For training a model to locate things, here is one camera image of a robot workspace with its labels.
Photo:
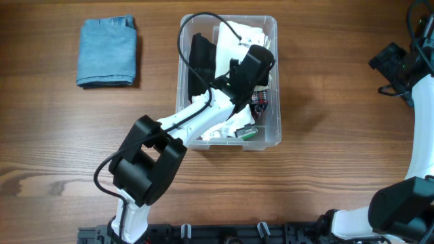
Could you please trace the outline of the black garment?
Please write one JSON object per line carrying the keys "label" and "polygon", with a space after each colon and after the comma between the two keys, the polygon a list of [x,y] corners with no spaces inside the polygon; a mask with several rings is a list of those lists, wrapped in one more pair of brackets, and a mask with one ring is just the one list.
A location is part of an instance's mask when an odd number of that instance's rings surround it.
{"label": "black garment", "polygon": [[[189,64],[196,73],[207,83],[214,80],[216,72],[216,45],[203,37],[201,33],[193,35]],[[192,102],[193,96],[199,96],[206,91],[206,86],[189,71],[188,98]]]}

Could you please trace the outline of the white printed t-shirt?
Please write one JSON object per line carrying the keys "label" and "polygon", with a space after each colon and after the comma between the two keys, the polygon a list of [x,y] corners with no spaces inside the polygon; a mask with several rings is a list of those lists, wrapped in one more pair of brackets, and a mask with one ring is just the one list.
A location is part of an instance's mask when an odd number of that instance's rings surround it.
{"label": "white printed t-shirt", "polygon": [[250,110],[250,105],[233,115],[223,123],[219,123],[207,131],[200,138],[202,140],[211,140],[212,138],[241,138],[243,140],[251,138],[258,133],[255,126],[255,119]]}

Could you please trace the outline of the cream white garment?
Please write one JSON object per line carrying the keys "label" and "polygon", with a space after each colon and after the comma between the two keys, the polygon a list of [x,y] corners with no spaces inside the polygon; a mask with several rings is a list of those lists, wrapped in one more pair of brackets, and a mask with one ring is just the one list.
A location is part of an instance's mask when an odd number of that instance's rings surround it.
{"label": "cream white garment", "polygon": [[241,41],[225,23],[220,23],[216,44],[215,78],[229,71],[231,60],[238,60],[241,63],[251,45],[259,45],[268,50],[271,49],[271,40],[265,35],[262,28],[239,24],[233,21],[228,21],[228,23],[241,36]]}

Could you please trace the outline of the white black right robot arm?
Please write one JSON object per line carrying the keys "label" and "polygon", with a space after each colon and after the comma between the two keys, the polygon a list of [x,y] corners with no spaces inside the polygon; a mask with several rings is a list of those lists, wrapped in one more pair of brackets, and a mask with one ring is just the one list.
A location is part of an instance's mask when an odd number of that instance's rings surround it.
{"label": "white black right robot arm", "polygon": [[406,24],[408,51],[395,43],[369,65],[388,84],[378,93],[400,97],[414,109],[412,156],[405,178],[378,190],[367,207],[333,209],[318,219],[315,243],[433,242],[433,15]]}

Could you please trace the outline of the blue denim jeans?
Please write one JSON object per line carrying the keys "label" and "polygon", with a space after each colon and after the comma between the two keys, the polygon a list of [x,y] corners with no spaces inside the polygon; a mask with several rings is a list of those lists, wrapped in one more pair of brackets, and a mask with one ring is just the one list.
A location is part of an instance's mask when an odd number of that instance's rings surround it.
{"label": "blue denim jeans", "polygon": [[81,27],[76,84],[82,88],[132,85],[136,48],[133,16],[87,19]]}

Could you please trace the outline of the red plaid shirt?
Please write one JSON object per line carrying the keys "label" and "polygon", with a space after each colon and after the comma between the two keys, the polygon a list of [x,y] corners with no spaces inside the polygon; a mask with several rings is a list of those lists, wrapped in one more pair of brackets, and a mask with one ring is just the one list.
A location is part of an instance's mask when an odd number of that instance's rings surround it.
{"label": "red plaid shirt", "polygon": [[250,100],[250,110],[253,118],[259,118],[267,109],[267,90],[254,91]]}

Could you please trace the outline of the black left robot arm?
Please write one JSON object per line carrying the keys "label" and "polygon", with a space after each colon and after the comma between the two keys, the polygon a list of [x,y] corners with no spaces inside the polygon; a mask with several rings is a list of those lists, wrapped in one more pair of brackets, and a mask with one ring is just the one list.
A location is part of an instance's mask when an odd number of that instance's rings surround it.
{"label": "black left robot arm", "polygon": [[220,76],[196,103],[157,121],[139,118],[109,164],[119,206],[111,222],[116,243],[136,243],[148,228],[150,207],[169,188],[189,144],[211,127],[234,117],[275,59],[248,54],[229,77]]}

